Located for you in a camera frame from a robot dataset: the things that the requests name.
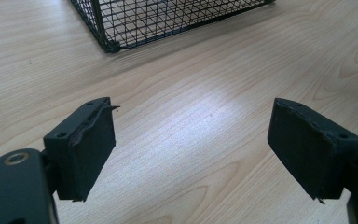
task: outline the wooden table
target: wooden table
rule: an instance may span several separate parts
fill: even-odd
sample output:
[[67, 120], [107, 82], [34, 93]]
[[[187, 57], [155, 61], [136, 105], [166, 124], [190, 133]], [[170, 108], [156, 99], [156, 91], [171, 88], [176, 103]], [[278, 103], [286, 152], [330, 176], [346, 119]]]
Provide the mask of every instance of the wooden table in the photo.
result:
[[117, 146], [61, 223], [346, 223], [269, 148], [275, 97], [358, 134], [358, 0], [278, 0], [105, 54], [69, 1], [0, 1], [0, 156], [110, 96]]

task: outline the black wire grid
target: black wire grid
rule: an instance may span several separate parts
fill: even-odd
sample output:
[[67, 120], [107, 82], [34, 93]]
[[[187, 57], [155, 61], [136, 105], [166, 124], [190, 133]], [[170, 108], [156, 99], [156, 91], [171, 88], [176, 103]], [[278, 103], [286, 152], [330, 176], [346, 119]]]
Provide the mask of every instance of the black wire grid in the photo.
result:
[[106, 52], [137, 46], [273, 0], [71, 0]]

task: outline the screw hole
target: screw hole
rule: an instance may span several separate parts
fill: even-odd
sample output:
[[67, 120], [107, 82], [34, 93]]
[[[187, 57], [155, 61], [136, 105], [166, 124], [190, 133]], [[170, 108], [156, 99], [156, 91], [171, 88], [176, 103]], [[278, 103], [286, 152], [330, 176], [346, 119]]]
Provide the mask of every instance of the screw hole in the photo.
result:
[[348, 138], [348, 136], [347, 136], [345, 133], [341, 133], [341, 134], [339, 135], [339, 137], [340, 137], [340, 138], [344, 138], [344, 139]]
[[56, 136], [62, 138], [66, 136], [66, 133], [58, 133]]
[[12, 154], [11, 156], [5, 159], [6, 165], [15, 165], [23, 161], [26, 161], [30, 155], [27, 152], [20, 152]]

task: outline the light wood grain surface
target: light wood grain surface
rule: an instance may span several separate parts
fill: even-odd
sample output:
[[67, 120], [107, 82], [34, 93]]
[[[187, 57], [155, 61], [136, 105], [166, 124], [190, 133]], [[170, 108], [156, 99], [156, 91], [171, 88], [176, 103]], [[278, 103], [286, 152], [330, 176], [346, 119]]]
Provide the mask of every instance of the light wood grain surface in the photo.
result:
[[267, 143], [275, 97], [358, 134], [358, 0], [277, 0], [119, 54], [69, 1], [0, 1], [0, 156], [110, 96], [117, 146], [61, 223], [347, 223]]

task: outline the black mechanical part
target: black mechanical part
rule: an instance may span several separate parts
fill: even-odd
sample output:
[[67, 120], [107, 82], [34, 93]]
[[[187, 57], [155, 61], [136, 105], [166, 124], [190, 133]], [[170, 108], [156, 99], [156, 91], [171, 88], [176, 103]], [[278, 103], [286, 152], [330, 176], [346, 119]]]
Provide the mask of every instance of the black mechanical part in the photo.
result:
[[0, 158], [0, 223], [57, 223], [39, 151]]
[[358, 136], [294, 101], [275, 99], [268, 143], [312, 199], [339, 199], [351, 192], [347, 209], [358, 224]]
[[0, 158], [0, 224], [58, 223], [52, 194], [86, 201], [116, 145], [108, 97], [85, 103], [44, 137], [46, 149]]
[[60, 170], [62, 200], [86, 201], [116, 145], [109, 98], [83, 104], [44, 137], [46, 154]]

